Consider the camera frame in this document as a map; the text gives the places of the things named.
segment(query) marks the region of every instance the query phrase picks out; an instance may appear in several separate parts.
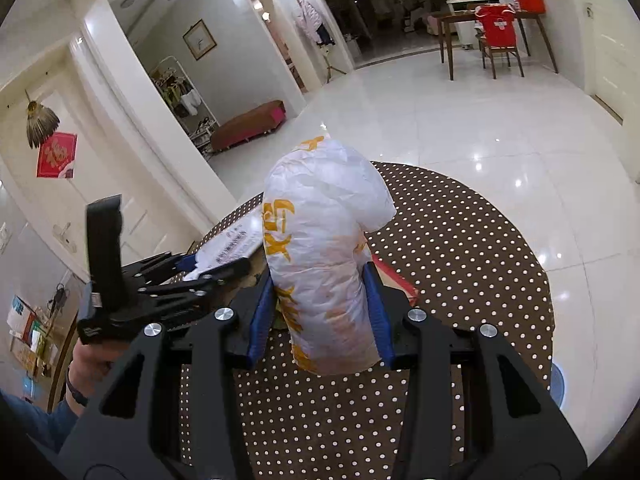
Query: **round rug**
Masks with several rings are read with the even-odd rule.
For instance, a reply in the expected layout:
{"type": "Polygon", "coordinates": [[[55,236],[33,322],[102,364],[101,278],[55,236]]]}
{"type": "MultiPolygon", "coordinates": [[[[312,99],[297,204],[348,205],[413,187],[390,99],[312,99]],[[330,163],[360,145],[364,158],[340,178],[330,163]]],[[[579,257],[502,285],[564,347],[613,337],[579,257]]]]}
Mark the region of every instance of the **round rug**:
{"type": "MultiPolygon", "coordinates": [[[[547,389],[554,320],[546,274],[518,230],[460,182],[423,168],[375,162],[398,210],[369,246],[420,291],[418,306],[444,323],[498,327],[547,389]]],[[[194,250],[251,211],[258,195],[223,219],[194,250]]],[[[183,384],[188,383],[188,367],[183,384]]],[[[390,480],[408,372],[379,363],[351,376],[299,370],[287,332],[271,331],[266,355],[234,373],[242,430],[257,479],[390,480]]],[[[452,463],[464,452],[460,371],[452,367],[452,463]]],[[[188,411],[182,458],[190,462],[188,411]]]]}

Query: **white plastic bag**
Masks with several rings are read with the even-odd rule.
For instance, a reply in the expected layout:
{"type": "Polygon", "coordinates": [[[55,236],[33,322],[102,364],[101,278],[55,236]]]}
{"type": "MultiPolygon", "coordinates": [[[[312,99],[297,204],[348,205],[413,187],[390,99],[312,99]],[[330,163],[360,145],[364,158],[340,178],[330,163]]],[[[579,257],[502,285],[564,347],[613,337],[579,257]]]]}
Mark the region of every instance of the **white plastic bag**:
{"type": "Polygon", "coordinates": [[[301,368],[351,374],[379,360],[361,277],[371,260],[363,232],[395,214],[376,168],[328,136],[303,142],[271,170],[264,249],[301,368]]]}

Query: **white jacket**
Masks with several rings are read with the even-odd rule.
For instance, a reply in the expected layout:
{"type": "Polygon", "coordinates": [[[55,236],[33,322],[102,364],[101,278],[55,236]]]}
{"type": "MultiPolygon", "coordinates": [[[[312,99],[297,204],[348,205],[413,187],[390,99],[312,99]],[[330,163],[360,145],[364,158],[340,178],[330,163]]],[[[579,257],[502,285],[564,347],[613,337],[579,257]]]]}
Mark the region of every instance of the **white jacket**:
{"type": "Polygon", "coordinates": [[[297,1],[298,8],[295,13],[296,23],[311,41],[321,43],[320,36],[318,36],[316,30],[322,25],[322,16],[320,16],[308,0],[297,1]]]}

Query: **brown bench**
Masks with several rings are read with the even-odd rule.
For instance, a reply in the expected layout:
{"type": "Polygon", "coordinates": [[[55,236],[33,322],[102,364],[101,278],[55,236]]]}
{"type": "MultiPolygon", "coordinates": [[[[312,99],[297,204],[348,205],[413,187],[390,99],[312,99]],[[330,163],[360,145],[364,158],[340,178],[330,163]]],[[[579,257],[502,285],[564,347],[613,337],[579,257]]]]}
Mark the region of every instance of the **brown bench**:
{"type": "Polygon", "coordinates": [[[284,103],[270,101],[220,126],[211,136],[211,147],[214,152],[224,150],[276,129],[286,118],[284,103]]]}

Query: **framed painting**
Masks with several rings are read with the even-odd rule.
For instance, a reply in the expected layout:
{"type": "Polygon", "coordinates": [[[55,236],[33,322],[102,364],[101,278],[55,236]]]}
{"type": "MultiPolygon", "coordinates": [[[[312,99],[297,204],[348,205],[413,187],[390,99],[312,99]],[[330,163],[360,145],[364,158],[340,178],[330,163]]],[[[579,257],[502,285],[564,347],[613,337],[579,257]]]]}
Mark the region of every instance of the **framed painting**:
{"type": "Polygon", "coordinates": [[[207,25],[202,20],[192,25],[182,38],[196,60],[217,45],[216,40],[213,39],[207,25]]]}

